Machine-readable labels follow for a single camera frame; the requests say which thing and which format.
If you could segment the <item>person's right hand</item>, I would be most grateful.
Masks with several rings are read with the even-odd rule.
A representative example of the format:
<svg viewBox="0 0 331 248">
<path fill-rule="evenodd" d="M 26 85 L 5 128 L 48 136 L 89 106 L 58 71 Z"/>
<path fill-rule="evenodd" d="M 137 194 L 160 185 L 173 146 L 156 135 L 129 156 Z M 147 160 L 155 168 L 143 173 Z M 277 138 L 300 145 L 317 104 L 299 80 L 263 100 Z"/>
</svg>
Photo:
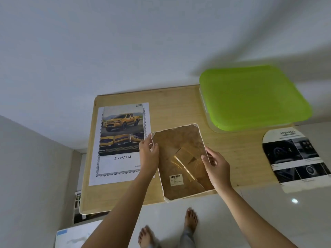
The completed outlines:
<svg viewBox="0 0 331 248">
<path fill-rule="evenodd" d="M 207 152 L 206 156 L 208 156 L 210 162 L 210 173 L 208 176 L 214 189 L 218 193 L 232 189 L 229 163 L 219 152 L 207 146 L 205 150 Z"/>
</svg>

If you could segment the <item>person's left hand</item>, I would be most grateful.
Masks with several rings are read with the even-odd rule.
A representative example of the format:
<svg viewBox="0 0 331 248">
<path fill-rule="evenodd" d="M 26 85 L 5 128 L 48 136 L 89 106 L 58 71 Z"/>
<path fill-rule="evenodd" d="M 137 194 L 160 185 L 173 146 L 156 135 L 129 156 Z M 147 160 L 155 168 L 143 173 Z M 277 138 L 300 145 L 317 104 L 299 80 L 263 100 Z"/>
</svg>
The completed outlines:
<svg viewBox="0 0 331 248">
<path fill-rule="evenodd" d="M 151 133 L 139 143 L 140 174 L 147 178 L 154 177 L 159 165 L 159 155 L 152 154 L 152 145 Z"/>
</svg>

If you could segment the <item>white picture frame brown backing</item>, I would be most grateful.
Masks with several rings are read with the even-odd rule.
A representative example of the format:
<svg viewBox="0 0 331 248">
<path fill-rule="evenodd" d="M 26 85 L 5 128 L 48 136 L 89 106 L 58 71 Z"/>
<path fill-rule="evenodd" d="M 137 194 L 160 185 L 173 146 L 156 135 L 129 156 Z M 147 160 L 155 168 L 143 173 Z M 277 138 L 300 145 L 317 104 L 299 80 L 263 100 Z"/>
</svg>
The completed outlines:
<svg viewBox="0 0 331 248">
<path fill-rule="evenodd" d="M 201 195 L 214 190 L 204 163 L 201 160 L 201 155 L 207 155 L 207 152 L 197 124 L 153 132 L 151 137 L 154 144 L 159 144 L 158 172 L 165 202 L 170 203 L 175 200 Z M 170 175 L 182 174 L 182 171 L 177 169 L 177 167 L 171 162 L 171 158 L 181 147 L 186 147 L 204 167 L 204 178 L 202 179 L 202 182 L 206 191 L 203 191 L 198 184 L 190 183 L 184 176 L 183 185 L 173 187 L 170 185 Z"/>
</svg>

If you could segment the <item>person's left forearm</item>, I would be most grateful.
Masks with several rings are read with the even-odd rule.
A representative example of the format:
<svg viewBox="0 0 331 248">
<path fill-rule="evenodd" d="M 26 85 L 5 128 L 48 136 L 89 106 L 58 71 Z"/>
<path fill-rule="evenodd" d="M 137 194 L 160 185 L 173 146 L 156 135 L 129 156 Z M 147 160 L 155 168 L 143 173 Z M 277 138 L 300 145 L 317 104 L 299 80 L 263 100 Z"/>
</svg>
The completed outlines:
<svg viewBox="0 0 331 248">
<path fill-rule="evenodd" d="M 128 248 L 149 184 L 157 166 L 141 167 L 110 213 L 102 220 L 81 248 Z"/>
</svg>

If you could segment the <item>white barcode sticker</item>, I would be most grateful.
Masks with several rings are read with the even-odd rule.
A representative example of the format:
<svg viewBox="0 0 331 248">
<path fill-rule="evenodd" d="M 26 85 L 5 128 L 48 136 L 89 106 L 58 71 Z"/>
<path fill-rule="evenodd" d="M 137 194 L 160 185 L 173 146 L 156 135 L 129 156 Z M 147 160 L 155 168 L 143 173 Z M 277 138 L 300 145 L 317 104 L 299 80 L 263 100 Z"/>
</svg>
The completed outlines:
<svg viewBox="0 0 331 248">
<path fill-rule="evenodd" d="M 170 175 L 169 176 L 170 179 L 170 185 L 173 186 L 179 186 L 179 185 L 183 185 L 184 181 L 183 181 L 183 175 L 182 174 L 177 174 L 177 175 Z"/>
</svg>

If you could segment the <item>printed yellow truck poster sheet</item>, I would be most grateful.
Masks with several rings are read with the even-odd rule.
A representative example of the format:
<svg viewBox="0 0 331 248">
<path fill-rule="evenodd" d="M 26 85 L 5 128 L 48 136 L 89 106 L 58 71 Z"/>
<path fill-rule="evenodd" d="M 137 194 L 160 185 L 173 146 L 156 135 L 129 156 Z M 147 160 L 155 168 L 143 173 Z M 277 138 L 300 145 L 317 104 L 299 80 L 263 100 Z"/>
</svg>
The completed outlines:
<svg viewBox="0 0 331 248">
<path fill-rule="evenodd" d="M 134 180 L 141 168 L 139 143 L 150 133 L 149 103 L 98 108 L 88 185 Z"/>
</svg>

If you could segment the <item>person's right foot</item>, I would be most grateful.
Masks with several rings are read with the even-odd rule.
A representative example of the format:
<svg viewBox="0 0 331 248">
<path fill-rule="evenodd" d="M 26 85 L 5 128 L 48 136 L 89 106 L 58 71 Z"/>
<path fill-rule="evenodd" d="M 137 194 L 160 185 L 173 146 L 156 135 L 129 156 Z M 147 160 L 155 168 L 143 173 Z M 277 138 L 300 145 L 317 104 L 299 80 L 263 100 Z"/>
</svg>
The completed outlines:
<svg viewBox="0 0 331 248">
<path fill-rule="evenodd" d="M 190 231 L 194 234 L 198 225 L 198 217 L 192 208 L 188 208 L 184 219 L 184 230 Z"/>
</svg>

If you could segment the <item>person's foot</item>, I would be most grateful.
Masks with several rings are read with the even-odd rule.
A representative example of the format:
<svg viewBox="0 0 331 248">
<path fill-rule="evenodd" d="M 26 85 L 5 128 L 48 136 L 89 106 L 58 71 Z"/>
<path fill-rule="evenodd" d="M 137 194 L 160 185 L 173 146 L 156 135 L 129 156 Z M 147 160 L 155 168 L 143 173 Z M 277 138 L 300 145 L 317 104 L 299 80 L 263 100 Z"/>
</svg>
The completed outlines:
<svg viewBox="0 0 331 248">
<path fill-rule="evenodd" d="M 140 248 L 157 248 L 154 235 L 148 225 L 143 227 L 139 232 L 138 244 Z"/>
<path fill-rule="evenodd" d="M 184 230 L 190 231 L 194 234 L 198 225 L 198 217 L 192 208 L 188 208 L 184 219 Z"/>
</svg>

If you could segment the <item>person's grey trouser leg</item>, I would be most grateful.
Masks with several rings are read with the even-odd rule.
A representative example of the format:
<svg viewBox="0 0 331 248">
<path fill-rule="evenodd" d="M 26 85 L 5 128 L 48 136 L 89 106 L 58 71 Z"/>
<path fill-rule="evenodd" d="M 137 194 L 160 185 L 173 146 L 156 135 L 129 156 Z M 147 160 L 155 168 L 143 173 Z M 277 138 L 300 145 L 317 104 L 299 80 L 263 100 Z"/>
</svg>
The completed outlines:
<svg viewBox="0 0 331 248">
<path fill-rule="evenodd" d="M 192 229 L 184 227 L 177 248 L 196 248 Z"/>
</svg>

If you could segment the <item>plastic container with green lid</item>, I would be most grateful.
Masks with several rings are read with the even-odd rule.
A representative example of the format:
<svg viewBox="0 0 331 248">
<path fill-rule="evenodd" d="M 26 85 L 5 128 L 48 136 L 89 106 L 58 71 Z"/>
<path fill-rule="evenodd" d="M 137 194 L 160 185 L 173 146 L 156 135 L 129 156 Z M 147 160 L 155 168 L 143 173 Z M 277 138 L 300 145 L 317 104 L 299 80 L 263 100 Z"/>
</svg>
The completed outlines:
<svg viewBox="0 0 331 248">
<path fill-rule="evenodd" d="M 312 116 L 308 101 L 275 66 L 208 69 L 199 84 L 207 123 L 217 133 L 289 125 Z"/>
</svg>

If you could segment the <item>person's left foot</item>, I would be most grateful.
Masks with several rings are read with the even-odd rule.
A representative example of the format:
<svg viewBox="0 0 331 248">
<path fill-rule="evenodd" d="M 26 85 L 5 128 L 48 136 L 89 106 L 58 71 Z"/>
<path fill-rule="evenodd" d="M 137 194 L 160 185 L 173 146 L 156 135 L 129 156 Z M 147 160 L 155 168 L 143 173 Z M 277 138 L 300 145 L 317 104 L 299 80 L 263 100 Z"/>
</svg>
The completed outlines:
<svg viewBox="0 0 331 248">
<path fill-rule="evenodd" d="M 148 225 L 143 227 L 139 232 L 138 244 L 140 248 L 157 248 L 154 235 Z"/>
</svg>

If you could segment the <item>cut car interior brochure page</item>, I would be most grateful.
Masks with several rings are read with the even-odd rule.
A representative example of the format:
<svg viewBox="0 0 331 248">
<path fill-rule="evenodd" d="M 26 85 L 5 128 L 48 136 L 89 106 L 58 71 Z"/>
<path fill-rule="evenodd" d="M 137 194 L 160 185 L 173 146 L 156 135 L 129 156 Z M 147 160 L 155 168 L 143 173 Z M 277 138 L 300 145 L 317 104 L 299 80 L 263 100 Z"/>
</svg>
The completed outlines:
<svg viewBox="0 0 331 248">
<path fill-rule="evenodd" d="M 299 130 L 293 127 L 268 130 L 262 147 L 285 193 L 331 187 L 331 170 Z"/>
</svg>

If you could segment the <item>dark printed brochure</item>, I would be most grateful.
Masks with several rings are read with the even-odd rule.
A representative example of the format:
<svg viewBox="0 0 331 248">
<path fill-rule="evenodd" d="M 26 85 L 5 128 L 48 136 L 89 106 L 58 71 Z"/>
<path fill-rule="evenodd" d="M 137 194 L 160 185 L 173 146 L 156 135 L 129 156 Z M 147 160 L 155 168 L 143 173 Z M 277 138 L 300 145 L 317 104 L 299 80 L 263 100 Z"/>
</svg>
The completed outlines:
<svg viewBox="0 0 331 248">
<path fill-rule="evenodd" d="M 75 193 L 75 203 L 74 203 L 74 211 L 73 211 L 73 224 L 80 224 L 82 222 L 90 221 L 96 218 L 103 217 L 107 215 L 109 212 L 99 212 L 93 214 L 81 214 L 79 211 L 79 207 L 81 204 L 81 191 L 77 191 Z"/>
</svg>

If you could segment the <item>white flat box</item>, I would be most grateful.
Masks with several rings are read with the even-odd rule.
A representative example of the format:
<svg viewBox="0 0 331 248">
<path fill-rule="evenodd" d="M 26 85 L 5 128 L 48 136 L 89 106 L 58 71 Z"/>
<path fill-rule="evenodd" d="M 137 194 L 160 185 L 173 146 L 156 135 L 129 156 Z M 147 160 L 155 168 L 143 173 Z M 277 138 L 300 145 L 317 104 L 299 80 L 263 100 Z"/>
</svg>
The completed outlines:
<svg viewBox="0 0 331 248">
<path fill-rule="evenodd" d="M 102 220 L 57 231 L 55 248 L 81 248 Z"/>
</svg>

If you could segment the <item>gold frame stand flap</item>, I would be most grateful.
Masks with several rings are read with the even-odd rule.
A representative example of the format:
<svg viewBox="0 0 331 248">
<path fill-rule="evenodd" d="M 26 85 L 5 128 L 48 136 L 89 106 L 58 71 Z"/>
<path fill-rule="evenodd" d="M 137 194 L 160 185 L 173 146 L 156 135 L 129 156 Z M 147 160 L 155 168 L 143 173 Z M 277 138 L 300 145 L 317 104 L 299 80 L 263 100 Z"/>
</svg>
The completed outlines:
<svg viewBox="0 0 331 248">
<path fill-rule="evenodd" d="M 186 147 L 181 147 L 171 158 L 171 162 L 177 169 L 182 171 L 183 176 L 186 177 L 190 183 L 198 184 L 203 191 L 206 191 L 202 182 L 204 178 L 204 167 Z"/>
</svg>

